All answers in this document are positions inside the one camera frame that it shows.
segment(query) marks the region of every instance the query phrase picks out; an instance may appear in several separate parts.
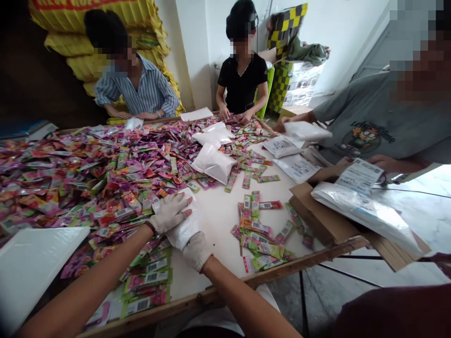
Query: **striped shirt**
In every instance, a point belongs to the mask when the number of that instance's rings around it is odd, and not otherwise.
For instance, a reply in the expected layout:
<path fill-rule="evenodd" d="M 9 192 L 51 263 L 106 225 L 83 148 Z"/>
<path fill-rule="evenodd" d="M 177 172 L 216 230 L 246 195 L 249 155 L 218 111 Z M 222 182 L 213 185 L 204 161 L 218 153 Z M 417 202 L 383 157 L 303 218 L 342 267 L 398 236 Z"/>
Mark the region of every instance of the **striped shirt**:
<path fill-rule="evenodd" d="M 122 94 L 130 114 L 156 113 L 162 109 L 163 118 L 175 116 L 179 99 L 164 75 L 149 60 L 139 56 L 142 75 L 136 91 L 126 72 L 109 71 L 103 73 L 94 91 L 99 106 L 113 104 Z"/>

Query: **white glove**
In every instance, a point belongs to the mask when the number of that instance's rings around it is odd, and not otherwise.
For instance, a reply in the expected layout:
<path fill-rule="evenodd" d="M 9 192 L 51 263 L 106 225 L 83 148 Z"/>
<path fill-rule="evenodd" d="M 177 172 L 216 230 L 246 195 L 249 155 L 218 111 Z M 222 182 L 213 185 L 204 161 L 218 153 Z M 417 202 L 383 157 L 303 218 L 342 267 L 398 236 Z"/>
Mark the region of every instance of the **white glove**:
<path fill-rule="evenodd" d="M 185 219 L 185 214 L 181 211 L 188 205 L 188 200 L 183 199 L 183 194 L 169 195 L 160 200 L 158 214 L 150 218 L 150 223 L 155 228 L 157 234 L 162 235 Z"/>
<path fill-rule="evenodd" d="M 211 250 L 202 231 L 194 234 L 183 249 L 183 257 L 187 261 L 188 266 L 197 272 L 201 272 L 202 267 L 210 256 Z"/>

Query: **man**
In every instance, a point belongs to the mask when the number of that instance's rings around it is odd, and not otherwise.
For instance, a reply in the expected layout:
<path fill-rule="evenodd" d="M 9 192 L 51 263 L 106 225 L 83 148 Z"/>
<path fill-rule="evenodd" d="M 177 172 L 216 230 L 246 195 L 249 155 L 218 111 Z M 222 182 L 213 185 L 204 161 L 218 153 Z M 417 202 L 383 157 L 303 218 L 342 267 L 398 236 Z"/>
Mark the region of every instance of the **man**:
<path fill-rule="evenodd" d="M 158 68 L 131 48 L 119 16 L 110 10 L 94 9 L 86 13 L 85 26 L 92 45 L 111 59 L 114 69 L 104 73 L 94 88 L 97 104 L 115 118 L 155 120 L 175 116 L 179 99 Z M 121 94 L 130 113 L 113 106 Z"/>
<path fill-rule="evenodd" d="M 243 114 L 241 122 L 246 124 L 268 101 L 266 61 L 253 51 L 256 19 L 251 0 L 237 1 L 227 17 L 226 34 L 233 43 L 234 54 L 222 64 L 218 79 L 216 103 L 221 120 L 227 120 L 230 114 Z M 256 89 L 258 101 L 254 105 Z"/>
<path fill-rule="evenodd" d="M 315 146 L 331 164 L 361 157 L 387 173 L 408 174 L 451 163 L 451 30 L 437 24 L 412 70 L 354 81 L 312 112 L 282 118 L 274 130 L 285 132 L 288 121 L 333 120 L 333 137 Z"/>

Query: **stacked sacks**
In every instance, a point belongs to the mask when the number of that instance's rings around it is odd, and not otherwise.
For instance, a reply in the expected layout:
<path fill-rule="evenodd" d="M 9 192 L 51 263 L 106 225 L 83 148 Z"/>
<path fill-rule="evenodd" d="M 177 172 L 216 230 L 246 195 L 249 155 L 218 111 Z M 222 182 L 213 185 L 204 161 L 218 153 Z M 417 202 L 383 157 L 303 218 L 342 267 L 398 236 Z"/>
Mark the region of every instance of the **stacked sacks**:
<path fill-rule="evenodd" d="M 95 97 L 93 88 L 101 77 L 103 67 L 108 65 L 109 61 L 103 55 L 94 52 L 89 39 L 84 35 L 83 19 L 88 10 L 103 9 L 113 10 L 119 15 L 132 37 L 132 46 L 158 67 L 180 100 L 179 86 L 164 61 L 169 54 L 169 47 L 165 41 L 166 31 L 158 17 L 158 7 L 154 0 L 112 0 L 108 4 L 101 2 L 30 0 L 29 8 L 33 21 L 49 30 L 44 45 L 67 57 L 67 64 L 77 79 L 84 82 L 88 95 Z M 122 96 L 114 105 L 116 109 L 127 111 Z M 176 115 L 183 111 L 180 104 Z M 124 120 L 110 118 L 108 123 L 124 123 Z"/>

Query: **wire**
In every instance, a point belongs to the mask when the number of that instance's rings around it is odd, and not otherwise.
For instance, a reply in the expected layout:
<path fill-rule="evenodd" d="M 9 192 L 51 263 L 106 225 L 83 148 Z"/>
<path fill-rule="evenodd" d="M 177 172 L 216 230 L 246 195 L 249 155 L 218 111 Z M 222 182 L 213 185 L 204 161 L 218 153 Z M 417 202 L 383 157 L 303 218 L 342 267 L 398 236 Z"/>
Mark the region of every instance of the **wire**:
<path fill-rule="evenodd" d="M 375 190 L 396 190 L 396 191 L 405 191 L 405 192 L 418 192 L 418 193 L 424 193 L 424 194 L 432 195 L 432 196 L 451 198 L 451 196 L 439 195 L 439 194 L 434 194 L 434 193 L 431 193 L 431 192 L 421 192 L 421 191 L 417 191 L 417 190 L 404 190 L 404 189 L 392 189 L 392 188 L 388 188 L 388 189 L 385 189 L 385 188 L 373 188 L 373 189 L 375 189 Z"/>

